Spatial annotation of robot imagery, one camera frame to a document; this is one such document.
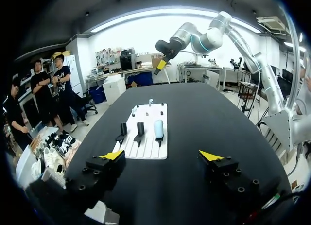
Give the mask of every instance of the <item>white pegboard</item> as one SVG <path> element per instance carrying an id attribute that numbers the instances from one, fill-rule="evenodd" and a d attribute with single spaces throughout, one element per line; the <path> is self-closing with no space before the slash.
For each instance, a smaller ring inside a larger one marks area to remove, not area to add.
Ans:
<path id="1" fill-rule="evenodd" d="M 123 140 L 122 145 L 117 142 L 113 152 L 125 150 L 125 157 L 130 159 L 166 159 L 167 158 L 167 104 L 148 104 L 135 106 L 133 108 L 135 116 L 132 112 L 126 122 L 127 136 Z M 164 137 L 159 147 L 159 143 L 155 139 L 154 122 L 157 120 L 163 121 Z M 137 123 L 144 122 L 145 135 L 138 147 L 134 141 L 138 134 Z"/>

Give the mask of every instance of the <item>air conditioner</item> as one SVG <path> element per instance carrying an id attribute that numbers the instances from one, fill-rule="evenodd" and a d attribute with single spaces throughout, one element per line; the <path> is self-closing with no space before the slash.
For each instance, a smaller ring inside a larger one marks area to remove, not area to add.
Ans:
<path id="1" fill-rule="evenodd" d="M 256 19 L 258 24 L 269 32 L 289 34 L 288 28 L 277 16 L 257 17 Z"/>

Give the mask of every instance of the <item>man in black t-shirt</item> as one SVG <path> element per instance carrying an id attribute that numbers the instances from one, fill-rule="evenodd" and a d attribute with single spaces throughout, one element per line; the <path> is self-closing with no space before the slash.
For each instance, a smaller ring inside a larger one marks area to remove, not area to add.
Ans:
<path id="1" fill-rule="evenodd" d="M 70 68 L 68 66 L 63 66 L 64 59 L 65 58 L 62 54 L 55 58 L 55 64 L 58 71 L 55 73 L 52 81 L 54 86 L 58 87 L 59 99 L 63 105 L 64 112 L 67 114 L 69 122 L 71 123 L 71 132 L 73 132 L 77 128 L 77 124 L 74 122 L 70 107 L 76 111 L 85 126 L 88 126 L 89 123 L 86 121 L 85 114 L 75 99 L 76 95 L 74 94 L 70 83 Z"/>
<path id="2" fill-rule="evenodd" d="M 34 71 L 35 75 L 30 80 L 31 90 L 35 95 L 39 114 L 43 124 L 51 126 L 51 120 L 54 119 L 55 123 L 62 132 L 63 125 L 57 115 L 57 111 L 53 102 L 53 97 L 50 93 L 48 84 L 50 79 L 46 72 L 41 72 L 42 63 L 40 60 L 36 60 Z"/>
<path id="3" fill-rule="evenodd" d="M 32 142 L 29 136 L 29 130 L 25 126 L 28 123 L 26 118 L 23 118 L 22 111 L 19 106 L 18 99 L 16 98 L 20 86 L 20 79 L 14 78 L 11 85 L 11 92 L 8 95 L 8 99 L 5 102 L 5 109 L 7 114 L 7 119 L 11 127 L 12 135 L 15 141 L 18 143 L 22 150 L 25 150 L 27 145 Z"/>

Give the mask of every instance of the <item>white refrigerator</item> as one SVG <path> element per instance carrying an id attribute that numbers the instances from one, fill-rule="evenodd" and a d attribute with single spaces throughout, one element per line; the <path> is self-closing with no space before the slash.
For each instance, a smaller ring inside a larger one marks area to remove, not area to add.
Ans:
<path id="1" fill-rule="evenodd" d="M 69 66 L 70 68 L 70 82 L 71 82 L 72 90 L 75 93 L 79 93 L 78 95 L 80 97 L 83 97 L 83 91 L 82 91 L 82 86 L 81 86 L 81 82 L 80 82 L 80 78 L 78 74 L 75 55 L 65 56 L 63 65 Z"/>

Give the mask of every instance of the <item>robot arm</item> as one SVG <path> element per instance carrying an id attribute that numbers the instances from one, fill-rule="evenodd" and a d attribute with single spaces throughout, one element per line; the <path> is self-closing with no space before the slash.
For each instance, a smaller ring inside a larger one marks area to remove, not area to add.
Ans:
<path id="1" fill-rule="evenodd" d="M 231 19 L 230 14 L 221 11 L 213 18 L 205 34 L 200 33 L 192 23 L 186 22 L 170 38 L 169 43 L 163 40 L 158 41 L 155 48 L 165 56 L 155 70 L 155 74 L 157 75 L 166 63 L 170 59 L 174 59 L 180 50 L 185 49 L 188 44 L 191 43 L 195 53 L 209 54 L 222 46 L 223 35 L 226 34 L 244 57 L 251 73 L 261 72 L 262 83 L 269 103 L 269 114 L 281 111 L 284 107 L 284 99 L 271 66 L 266 63 L 261 53 L 252 54 L 241 34 L 230 26 Z"/>
<path id="2" fill-rule="evenodd" d="M 271 66 L 261 53 L 252 54 L 241 34 L 230 26 L 231 19 L 231 15 L 221 11 L 213 18 L 205 34 L 200 33 L 192 23 L 187 22 L 170 38 L 169 43 L 159 40 L 155 48 L 163 53 L 164 57 L 154 74 L 157 75 L 170 59 L 174 59 L 190 43 L 195 53 L 211 53 L 222 46 L 225 34 L 237 47 L 251 73 L 259 72 L 259 79 L 262 80 L 269 106 L 269 116 L 265 122 L 281 143 L 291 150 L 293 146 L 311 139 L 311 115 L 295 118 L 292 108 L 285 107 L 282 92 Z"/>

